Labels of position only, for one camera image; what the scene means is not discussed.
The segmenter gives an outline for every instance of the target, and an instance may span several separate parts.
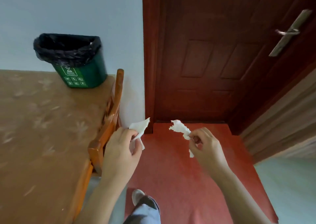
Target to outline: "hand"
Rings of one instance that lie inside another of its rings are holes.
[[[217,182],[231,171],[222,146],[207,128],[196,129],[189,134],[189,137],[193,138],[189,141],[190,150],[214,181]],[[197,147],[198,143],[202,143],[202,148]]]
[[[105,147],[102,182],[114,181],[122,188],[128,183],[142,154],[142,145],[139,139],[135,140],[133,153],[129,148],[131,139],[137,134],[136,130],[122,127],[113,133]]]

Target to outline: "white shoe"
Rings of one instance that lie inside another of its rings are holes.
[[[132,193],[132,201],[134,206],[137,205],[139,200],[145,195],[145,193],[142,190],[136,189]]]

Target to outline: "green trash can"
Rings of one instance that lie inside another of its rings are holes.
[[[44,33],[34,40],[34,50],[68,87],[97,87],[107,77],[99,37]]]

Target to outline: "torn paper piece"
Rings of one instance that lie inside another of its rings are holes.
[[[136,131],[138,132],[138,135],[132,140],[133,146],[135,146],[135,140],[136,140],[137,138],[139,138],[140,143],[141,143],[141,145],[142,145],[142,147],[143,147],[143,150],[145,149],[145,146],[144,146],[142,140],[140,139],[140,137],[144,134],[144,131],[145,131],[146,127],[147,127],[148,124],[149,124],[149,121],[150,121],[150,117],[147,118],[147,119],[144,120],[144,121],[135,122],[135,123],[130,124],[129,129],[134,129],[134,130],[136,130]]]
[[[189,137],[189,134],[191,133],[191,131],[182,122],[180,122],[179,120],[173,120],[171,122],[173,122],[173,126],[169,127],[169,130],[173,130],[175,132],[183,133],[183,137],[186,140],[190,140],[191,139]],[[190,157],[191,158],[194,157],[194,155],[193,155],[193,153],[191,152],[190,149],[189,149],[189,153],[190,153]]]

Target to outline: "chair backrest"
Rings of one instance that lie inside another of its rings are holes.
[[[103,126],[97,134],[97,137],[90,142],[88,153],[96,172],[102,174],[103,147],[110,139],[111,135],[118,128],[119,106],[123,90],[124,70],[118,69],[116,73],[114,98],[111,96],[103,118]]]

